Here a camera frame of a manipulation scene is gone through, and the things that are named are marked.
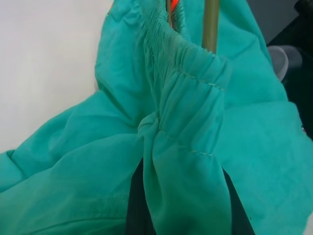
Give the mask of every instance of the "green cloth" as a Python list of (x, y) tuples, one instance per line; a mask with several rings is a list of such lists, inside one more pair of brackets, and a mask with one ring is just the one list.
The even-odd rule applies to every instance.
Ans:
[(313, 143), (275, 77), (245, 0), (221, 0), (217, 55), (200, 47), (203, 1), (116, 0), (100, 90), (0, 154), (0, 234), (125, 232), (130, 180), (158, 235), (231, 232), (228, 172), (258, 235), (301, 234)]

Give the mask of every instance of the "orange object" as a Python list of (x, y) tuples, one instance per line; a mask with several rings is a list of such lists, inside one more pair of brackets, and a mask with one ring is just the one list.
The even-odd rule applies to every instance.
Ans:
[(172, 0), (172, 12), (175, 10), (175, 7), (177, 6), (177, 3), (179, 2), (179, 0)]

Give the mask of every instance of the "white wall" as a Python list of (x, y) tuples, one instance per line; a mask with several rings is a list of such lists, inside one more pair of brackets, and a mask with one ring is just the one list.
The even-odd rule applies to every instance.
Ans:
[(0, 152), (93, 93), (112, 0), (0, 0)]

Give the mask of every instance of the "teal fabric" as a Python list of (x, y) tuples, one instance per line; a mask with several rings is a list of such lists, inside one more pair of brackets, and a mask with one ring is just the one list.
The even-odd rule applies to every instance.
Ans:
[(245, 0), (221, 0), (217, 54), (203, 1), (116, 0), (100, 90), (0, 155), (0, 233), (125, 232), (130, 180), (158, 235), (231, 233), (228, 172), (258, 235), (301, 234), (313, 210), (313, 143), (275, 77)]

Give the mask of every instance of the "wooden stick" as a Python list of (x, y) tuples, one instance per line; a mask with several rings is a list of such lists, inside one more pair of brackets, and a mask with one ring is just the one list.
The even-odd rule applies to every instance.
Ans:
[(205, 0), (202, 47), (216, 53), (219, 26), (220, 0)]
[(171, 0), (165, 0), (166, 1), (166, 11), (167, 11), (167, 22), (172, 25), (172, 7), (171, 7)]

